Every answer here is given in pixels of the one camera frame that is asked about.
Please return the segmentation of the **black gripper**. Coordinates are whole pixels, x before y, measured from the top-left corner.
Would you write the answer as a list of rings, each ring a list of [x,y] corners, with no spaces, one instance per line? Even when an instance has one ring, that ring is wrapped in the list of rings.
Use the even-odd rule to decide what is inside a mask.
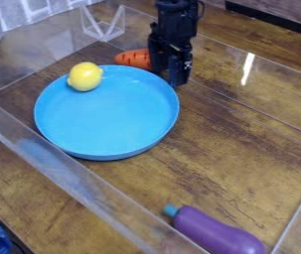
[[[200,0],[155,0],[158,20],[150,24],[149,53],[151,70],[161,74],[168,69],[170,85],[186,84],[193,67],[192,39],[197,36]]]

